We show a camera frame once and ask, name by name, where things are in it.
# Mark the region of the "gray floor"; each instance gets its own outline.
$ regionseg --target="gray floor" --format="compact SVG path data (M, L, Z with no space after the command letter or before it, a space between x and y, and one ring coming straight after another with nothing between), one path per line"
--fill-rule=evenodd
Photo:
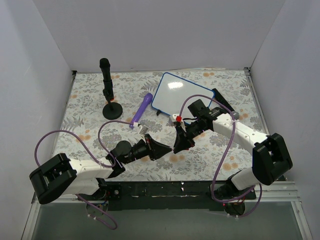
M235 220L205 209L124 210L110 212L118 221L109 230L87 217L84 203L42 205L33 240L300 240L290 202L262 202L247 217Z

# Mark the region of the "whiteboard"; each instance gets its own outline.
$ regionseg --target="whiteboard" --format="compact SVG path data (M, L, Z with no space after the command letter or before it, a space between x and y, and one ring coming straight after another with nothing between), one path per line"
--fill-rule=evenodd
M151 106L167 115L179 114L184 101L195 94L205 95L210 98L215 97L213 90L165 72L162 75ZM188 106L198 99L201 99L204 105L208 107L211 104L211 100L207 98L193 97L186 102L182 112L182 118L194 118L188 110Z

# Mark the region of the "purple object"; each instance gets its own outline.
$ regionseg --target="purple object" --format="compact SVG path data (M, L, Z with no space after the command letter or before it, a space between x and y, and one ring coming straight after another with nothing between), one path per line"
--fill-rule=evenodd
M144 113L144 111L146 110L146 107L151 103L152 98L154 96L149 92L147 93L144 98L143 98L143 102L141 103L138 111L136 111L136 114L134 115L134 117L131 120L131 125L129 126L130 128L134 128L133 124L134 122L138 122L139 119L141 118L142 114Z

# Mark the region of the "gray wall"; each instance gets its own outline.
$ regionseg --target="gray wall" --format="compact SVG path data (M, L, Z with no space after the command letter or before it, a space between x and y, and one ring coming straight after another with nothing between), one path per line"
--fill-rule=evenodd
M284 136L288 175L302 196L314 239L320 239L320 1L287 0L252 66L268 128Z
M33 0L72 70L250 67L285 0Z
M60 126L71 71L32 0L0 0L0 239L20 239L39 138ZM40 147L48 159L53 138Z

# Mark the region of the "gray leaf pattern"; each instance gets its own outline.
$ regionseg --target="gray leaf pattern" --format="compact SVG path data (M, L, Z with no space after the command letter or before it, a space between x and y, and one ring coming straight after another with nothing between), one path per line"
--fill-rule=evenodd
M130 122L147 93L155 94L164 72L124 72L112 73L115 102L123 108L119 120ZM257 114L255 103L244 71L178 71L172 72L206 88L217 88L232 107L239 112L240 121L262 131L262 121ZM97 158L107 153L101 147L97 134L99 127L107 120L102 115L106 99L103 96L103 76L99 73L79 73L74 80L67 104L62 129L77 134ZM169 126L168 116L156 115L150 105L143 113L140 123L149 127L149 134L156 141L173 147L176 130ZM101 131L105 146L112 150L121 140L131 145L140 140L135 130L122 123L107 124ZM151 161L144 157L125 166L126 171L108 181L195 181L210 180L229 142L225 136L206 131L194 139L195 147L178 154L169 153ZM70 158L90 159L82 145L71 135L60 133L54 154L66 153ZM218 180L225 180L239 169L252 165L252 157L241 146L233 143Z

